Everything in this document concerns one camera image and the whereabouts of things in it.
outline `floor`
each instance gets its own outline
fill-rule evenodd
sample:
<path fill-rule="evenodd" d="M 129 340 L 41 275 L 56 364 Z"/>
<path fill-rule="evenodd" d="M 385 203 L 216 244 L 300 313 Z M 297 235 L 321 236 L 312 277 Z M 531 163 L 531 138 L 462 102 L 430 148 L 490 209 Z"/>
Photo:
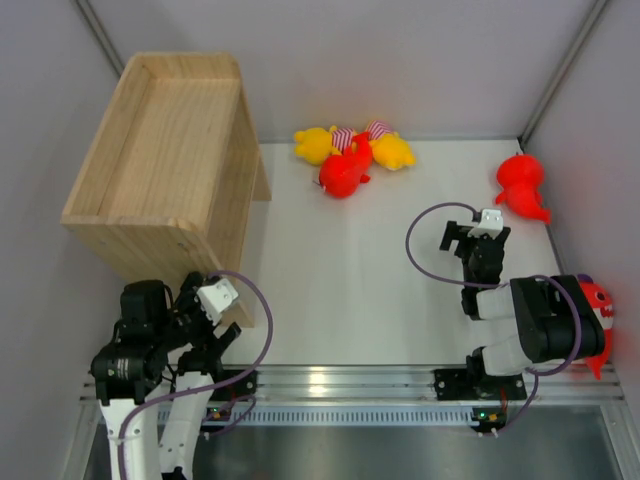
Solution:
<path fill-rule="evenodd" d="M 100 426 L 84 480 L 110 480 Z M 498 439 L 466 428 L 240 427 L 201 437 L 194 480 L 619 480 L 598 408 L 531 409 Z"/>
<path fill-rule="evenodd" d="M 242 270 L 275 316 L 265 364 L 460 364 L 476 347 L 514 332 L 514 321 L 470 321 L 460 308 L 460 288 L 416 271 L 404 240 L 411 221 L 436 203 L 491 207 L 500 191 L 495 171 L 518 151 L 517 141 L 428 141 L 412 148 L 416 166 L 391 172 L 373 165 L 370 183 L 336 200 L 313 183 L 317 169 L 295 158 L 291 144 L 262 145 L 273 200 L 252 205 Z M 512 228 L 503 279 L 558 273 L 545 226 L 507 210 L 503 215 Z M 434 212 L 411 245 L 425 268 L 461 279 L 459 259 L 438 250 L 447 220 L 469 224 L 470 215 L 459 208 Z M 241 295 L 252 302 L 250 292 Z M 260 307 L 256 317 L 256 328 L 244 330 L 225 364 L 252 363 L 261 350 Z"/>

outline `wooden box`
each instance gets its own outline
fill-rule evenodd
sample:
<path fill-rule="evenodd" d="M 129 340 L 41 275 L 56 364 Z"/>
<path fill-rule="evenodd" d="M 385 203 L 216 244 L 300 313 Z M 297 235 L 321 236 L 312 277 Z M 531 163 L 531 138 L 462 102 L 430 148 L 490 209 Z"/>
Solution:
<path fill-rule="evenodd" d="M 233 57 L 138 54 L 61 223 L 127 282 L 157 278 L 175 293 L 190 271 L 238 271 L 249 204 L 270 199 Z M 253 326 L 242 303 L 224 320 Z"/>

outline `red plush toy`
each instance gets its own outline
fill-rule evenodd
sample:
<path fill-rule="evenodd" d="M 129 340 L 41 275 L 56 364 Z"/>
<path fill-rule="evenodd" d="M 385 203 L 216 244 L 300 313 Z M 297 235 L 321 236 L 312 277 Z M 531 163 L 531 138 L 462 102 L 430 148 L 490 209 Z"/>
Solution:
<path fill-rule="evenodd" d="M 580 287 L 604 330 L 604 351 L 595 357 L 585 359 L 587 366 L 600 380 L 600 370 L 611 356 L 613 344 L 613 301 L 607 291 L 586 275 L 578 275 Z"/>
<path fill-rule="evenodd" d="M 497 178 L 504 191 L 496 197 L 496 205 L 506 202 L 521 217 L 551 223 L 551 210 L 542 208 L 542 196 L 538 192 L 544 181 L 544 169 L 534 156 L 508 158 L 500 165 Z"/>
<path fill-rule="evenodd" d="M 371 178 L 367 170 L 373 161 L 373 152 L 369 145 L 369 132 L 353 137 L 356 151 L 347 147 L 344 155 L 331 155 L 322 164 L 318 182 L 329 195 L 346 198 L 353 194 L 358 185 L 367 183 Z"/>

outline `plush toy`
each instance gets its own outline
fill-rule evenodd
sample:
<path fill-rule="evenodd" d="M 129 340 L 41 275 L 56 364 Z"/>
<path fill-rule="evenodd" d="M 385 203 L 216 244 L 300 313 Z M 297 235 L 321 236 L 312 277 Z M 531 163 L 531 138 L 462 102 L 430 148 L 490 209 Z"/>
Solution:
<path fill-rule="evenodd" d="M 542 208 L 542 195 L 538 187 L 544 181 L 544 168 L 532 155 L 514 155 L 506 159 L 496 175 L 503 188 L 495 204 L 507 206 L 524 218 L 551 223 L 551 210 Z"/>
<path fill-rule="evenodd" d="M 582 288 L 582 293 L 587 298 L 589 305 L 593 308 L 596 317 L 604 330 L 604 351 L 595 357 L 587 357 L 585 362 L 593 375 L 600 380 L 602 374 L 600 370 L 605 363 L 609 361 L 611 356 L 611 347 L 613 342 L 613 301 L 607 291 L 588 275 L 578 275 L 578 281 Z"/>
<path fill-rule="evenodd" d="M 352 128 L 338 128 L 335 125 L 328 131 L 315 127 L 296 132 L 293 137 L 297 143 L 296 156 L 304 158 L 311 165 L 322 165 L 329 155 L 341 155 L 351 146 L 355 133 Z"/>
<path fill-rule="evenodd" d="M 409 144 L 400 138 L 398 132 L 393 132 L 389 125 L 374 120 L 367 125 L 369 142 L 373 149 L 373 159 L 376 163 L 389 170 L 398 170 L 407 165 L 415 165 L 416 157 L 411 152 Z"/>
<path fill-rule="evenodd" d="M 331 155 L 320 168 L 318 185 L 336 198 L 353 194 L 361 183 L 368 183 L 367 170 L 373 162 L 369 145 L 369 132 L 353 137 L 353 146 L 348 146 L 344 155 Z"/>

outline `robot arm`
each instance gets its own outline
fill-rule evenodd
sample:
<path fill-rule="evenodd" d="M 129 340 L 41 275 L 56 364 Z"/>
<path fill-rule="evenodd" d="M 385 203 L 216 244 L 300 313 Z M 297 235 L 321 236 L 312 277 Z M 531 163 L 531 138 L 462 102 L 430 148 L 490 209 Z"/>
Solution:
<path fill-rule="evenodd" d="M 241 333 L 234 323 L 221 336 L 214 329 L 238 298 L 226 279 L 205 280 L 191 273 L 174 305 L 167 308 L 165 285 L 144 281 L 127 285 L 121 296 L 122 318 L 114 336 L 94 358 L 91 373 L 107 424 L 111 472 L 118 469 L 118 433 L 139 405 L 161 395 L 168 353 L 191 344 L 178 362 L 178 391 L 213 385 L 222 373 L 220 358 Z M 128 480 L 191 480 L 195 445 L 212 391 L 174 400 L 158 445 L 158 406 L 136 415 L 127 427 L 124 463 Z"/>
<path fill-rule="evenodd" d="M 464 399 L 500 399 L 503 390 L 511 392 L 513 399 L 524 399 L 520 374 L 526 368 L 569 357 L 576 339 L 573 316 L 567 301 L 548 280 L 528 277 L 500 283 L 510 229 L 503 226 L 499 210 L 482 210 L 473 220 L 477 225 L 448 222 L 440 245 L 440 250 L 446 251 L 453 240 L 458 241 L 454 254 L 463 267 L 462 308 L 472 320 L 513 319 L 518 333 L 474 350 L 467 357 L 465 370 L 441 372 L 447 378 L 439 383 L 446 387 L 440 387 L 438 395 L 443 400 L 459 395 L 467 395 Z M 580 317 L 582 336 L 575 358 L 602 353 L 604 331 L 577 278 L 551 278 L 567 291 Z"/>

